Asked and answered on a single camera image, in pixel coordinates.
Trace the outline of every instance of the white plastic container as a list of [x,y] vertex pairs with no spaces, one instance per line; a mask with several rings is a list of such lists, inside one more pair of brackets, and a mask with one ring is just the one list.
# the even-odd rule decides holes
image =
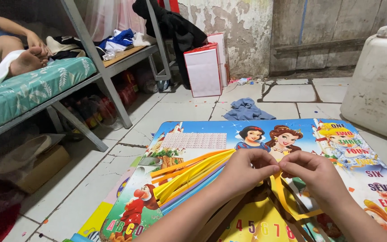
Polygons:
[[365,42],[340,111],[353,123],[387,136],[387,26]]

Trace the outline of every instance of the leaf-patterned mattress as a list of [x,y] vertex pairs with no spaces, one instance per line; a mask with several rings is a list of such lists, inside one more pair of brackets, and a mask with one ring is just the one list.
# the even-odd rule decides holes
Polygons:
[[0,84],[0,126],[82,82],[96,72],[87,57],[49,63]]

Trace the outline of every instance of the person's hand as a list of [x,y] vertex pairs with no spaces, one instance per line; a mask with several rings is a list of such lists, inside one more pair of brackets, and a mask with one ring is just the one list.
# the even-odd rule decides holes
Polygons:
[[29,31],[26,34],[26,38],[27,38],[29,47],[35,47],[35,46],[41,47],[41,54],[40,54],[41,56],[52,56],[52,52],[50,51],[50,49],[34,32]]
[[295,151],[279,162],[283,178],[299,177],[305,182],[309,193],[328,213],[330,208],[354,202],[330,159],[305,151]]
[[265,150],[239,149],[232,154],[213,183],[222,192],[226,192],[230,199],[252,190],[259,182],[279,170],[276,160]]

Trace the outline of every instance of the crumpled towel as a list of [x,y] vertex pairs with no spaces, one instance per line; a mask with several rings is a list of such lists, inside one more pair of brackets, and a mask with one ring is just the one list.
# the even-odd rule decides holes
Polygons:
[[260,110],[255,101],[251,98],[242,98],[238,101],[232,102],[231,111],[223,115],[228,120],[262,120],[262,119],[276,119],[269,113]]

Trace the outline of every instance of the person's leg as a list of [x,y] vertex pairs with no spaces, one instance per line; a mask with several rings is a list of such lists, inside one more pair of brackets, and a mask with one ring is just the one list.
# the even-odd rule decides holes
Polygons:
[[[13,36],[0,36],[0,63],[11,52],[23,50],[22,41]],[[31,47],[20,54],[10,65],[8,76],[17,76],[46,66],[46,56],[41,56],[41,47]]]

